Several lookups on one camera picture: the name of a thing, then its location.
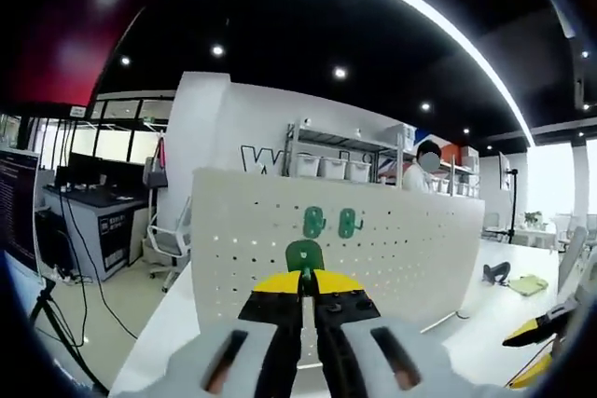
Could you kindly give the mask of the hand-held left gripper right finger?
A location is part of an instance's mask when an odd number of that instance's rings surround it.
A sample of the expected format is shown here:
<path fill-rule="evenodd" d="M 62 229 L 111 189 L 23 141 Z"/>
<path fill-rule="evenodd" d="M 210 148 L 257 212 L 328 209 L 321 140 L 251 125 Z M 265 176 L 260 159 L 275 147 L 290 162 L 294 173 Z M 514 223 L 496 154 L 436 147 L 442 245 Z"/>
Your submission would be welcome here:
<path fill-rule="evenodd" d="M 445 347 L 396 317 L 337 272 L 312 274 L 317 353 L 332 397 L 505 397 L 452 368 Z"/>

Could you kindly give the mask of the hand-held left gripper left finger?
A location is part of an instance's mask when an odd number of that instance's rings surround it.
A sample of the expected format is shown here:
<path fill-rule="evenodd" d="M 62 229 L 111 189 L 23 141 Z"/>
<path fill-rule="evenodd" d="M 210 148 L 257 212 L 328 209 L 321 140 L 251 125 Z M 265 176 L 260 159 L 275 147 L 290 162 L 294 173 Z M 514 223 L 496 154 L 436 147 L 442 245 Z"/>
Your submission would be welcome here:
<path fill-rule="evenodd" d="M 237 318 L 209 325 L 177 350 L 164 374 L 120 397 L 289 397 L 301 356 L 298 271 L 251 291 Z"/>

